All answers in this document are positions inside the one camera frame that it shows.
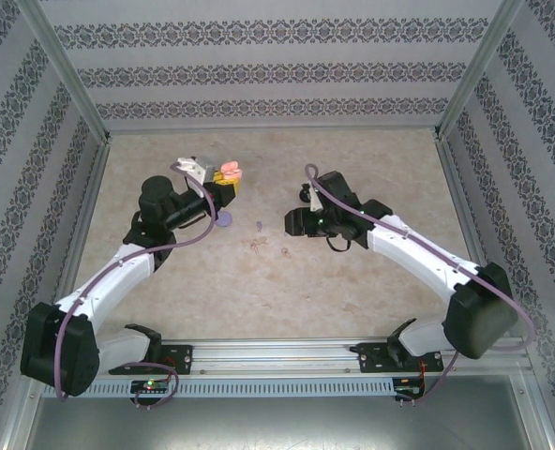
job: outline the patterned wallpaper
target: patterned wallpaper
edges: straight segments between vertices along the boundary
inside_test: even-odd
[[[536,324],[555,418],[555,1],[522,6],[448,141],[482,248]]]
[[[54,299],[97,149],[25,19],[0,0],[0,417],[26,311]]]
[[[111,131],[438,123],[500,0],[44,1]]]

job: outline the cable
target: cable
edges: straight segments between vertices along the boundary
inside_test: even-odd
[[[215,225],[215,220],[217,218],[217,212],[215,210],[215,205],[213,204],[213,199],[211,198],[211,194],[209,194],[209,192],[203,187],[203,185],[201,185],[192,175],[178,169],[179,165],[180,164],[178,162],[175,162],[174,164],[172,164],[172,166],[170,168],[172,169],[172,171],[177,172],[177,173],[185,176],[186,179],[190,183],[192,183],[196,188],[200,189],[201,192],[202,192],[202,195],[204,195],[204,198],[209,203],[209,211],[210,211],[210,216],[211,216],[211,221],[209,222],[209,226],[199,236],[197,236],[193,239],[190,239],[188,241],[178,242],[176,244],[168,244],[166,246],[144,248],[142,250],[138,250],[138,251],[135,251],[133,253],[130,253],[125,258],[110,264],[108,267],[106,267],[104,270],[102,270],[90,282],[90,284],[88,284],[85,287],[85,289],[83,290],[80,297],[78,297],[75,300],[75,302],[73,302],[73,305],[71,305],[71,307],[69,308],[69,311],[65,314],[65,317],[63,318],[63,321],[61,322],[61,326],[59,327],[59,332],[58,332],[58,335],[57,335],[57,338],[56,338],[56,342],[54,344],[54,371],[53,371],[54,392],[56,394],[56,397],[62,402],[67,400],[67,398],[68,398],[68,395],[65,394],[63,392],[62,388],[61,388],[61,351],[63,349],[63,339],[65,338],[65,333],[67,331],[68,323],[71,320],[71,317],[73,317],[73,313],[77,310],[77,308],[80,307],[80,305],[83,304],[83,301],[86,299],[88,294],[96,287],[97,284],[99,284],[99,282],[102,279],[104,279],[107,275],[109,275],[109,273],[112,270],[116,269],[117,267],[120,267],[121,265],[123,265],[123,263],[126,263],[129,260],[133,260],[134,258],[138,258],[139,256],[142,256],[142,255],[145,255],[145,254],[148,254],[148,253],[155,253],[157,251],[170,250],[170,249],[174,249],[174,248],[181,248],[181,247],[186,247],[186,246],[189,246],[189,245],[192,245],[192,244],[196,244],[197,242],[200,242],[201,240],[203,240],[213,230],[213,226]],[[138,363],[129,363],[129,364],[124,365],[124,366],[136,366],[136,365],[139,366],[139,367],[155,367],[155,368],[161,367],[161,368],[164,368],[166,370],[175,372],[173,367],[158,365],[156,363],[138,362]],[[166,401],[169,401],[169,398],[171,398],[173,395],[174,395],[174,393],[167,396],[166,398],[168,400],[166,400]]]
[[[477,275],[472,274],[469,270],[465,269],[464,267],[459,266],[456,262],[452,261],[446,255],[442,254],[439,250],[432,247],[430,244],[422,241],[418,237],[414,236],[412,233],[405,232],[393,225],[390,225],[389,223],[384,222],[383,220],[379,220],[378,218],[368,216],[366,214],[361,214],[360,211],[357,211],[356,209],[351,208],[348,204],[341,202],[332,194],[330,194],[322,185],[320,185],[320,183],[316,179],[318,173],[319,173],[319,169],[315,164],[307,164],[305,166],[305,174],[308,178],[308,181],[313,185],[314,188],[319,190],[321,194],[323,194],[330,202],[348,211],[349,213],[355,214],[356,216],[359,216],[360,218],[364,218],[365,220],[369,220],[370,222],[373,222],[376,225],[384,227],[386,230],[400,234],[401,236],[404,236],[407,239],[414,241],[414,243],[417,244],[419,247],[427,250],[429,253],[436,256],[438,259],[444,261],[447,265],[453,267],[455,270],[458,270],[465,277],[470,278],[471,280],[475,281],[477,284],[488,289],[491,293],[494,293],[495,295],[500,297],[505,303],[507,303],[512,309],[515,310],[515,312],[519,315],[519,317],[521,317],[521,319],[528,326],[528,336],[522,343],[518,345],[510,345],[506,347],[491,347],[492,350],[495,350],[497,352],[525,350],[526,348],[528,348],[528,346],[530,346],[530,344],[532,344],[536,334],[535,325],[533,324],[532,319],[530,319],[530,316],[528,316],[528,314],[523,310],[523,308],[518,303],[513,301],[513,299],[509,297],[506,293],[504,293],[497,287],[492,286],[490,283],[488,283],[484,279],[481,279]]]
[[[153,408],[158,408],[159,406],[164,405],[169,400],[171,400],[175,396],[175,394],[177,394],[177,388],[179,387],[180,379],[177,376],[177,372],[175,371],[175,369],[173,367],[165,366],[164,364],[157,364],[157,363],[127,363],[127,364],[124,364],[123,367],[129,367],[129,368],[162,368],[164,370],[169,371],[169,377],[167,377],[167,383],[169,383],[172,375],[175,378],[175,386],[173,387],[173,389],[169,393],[169,395],[167,395],[166,397],[162,398],[157,403],[154,403],[152,405],[142,405],[141,403],[139,403],[138,398],[140,398],[140,394],[142,392],[144,392],[144,390],[141,389],[140,391],[138,391],[136,393],[136,397],[134,397],[134,403],[136,404],[136,408],[140,409],[140,407],[144,407],[144,408],[146,408],[147,410],[150,411]]]

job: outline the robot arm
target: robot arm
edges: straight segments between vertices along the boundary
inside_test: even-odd
[[[392,333],[388,338],[388,352],[397,364],[402,365],[405,360],[425,353],[448,349],[477,359],[515,324],[518,316],[511,307],[458,271],[463,267],[510,296],[508,279],[500,266],[490,263],[480,267],[465,261],[412,230],[386,205],[376,200],[361,203],[339,172],[326,173],[317,178],[317,182],[362,215],[377,218],[406,233],[389,231],[351,214],[309,184],[303,185],[300,199],[310,203],[310,207],[296,208],[286,215],[286,233],[325,237],[328,243],[330,238],[340,235],[349,243],[355,242],[381,253],[424,281],[448,306],[444,317],[421,321],[411,319]],[[457,263],[456,268],[414,242],[409,238],[411,235]]]
[[[230,176],[216,172],[215,167],[202,158],[180,158],[178,163],[182,171],[189,173],[210,193],[216,211],[235,198],[241,175],[237,163],[230,165]],[[94,285],[67,322],[61,357],[62,388],[78,396],[100,372],[129,362],[158,362],[160,334],[153,330],[131,324],[105,340],[97,338],[97,334],[126,294],[156,272],[171,253],[170,249],[155,253],[146,250],[175,244],[173,230],[197,222],[210,213],[210,206],[200,189],[188,186],[187,191],[177,194],[171,180],[165,176],[153,176],[144,181],[138,203],[140,211],[134,215],[123,245],[112,259],[72,294],[54,305],[40,303],[29,312],[22,374],[54,385],[54,346],[60,324],[84,289],[114,263],[119,264]],[[128,255],[139,251],[141,255],[128,259]]]

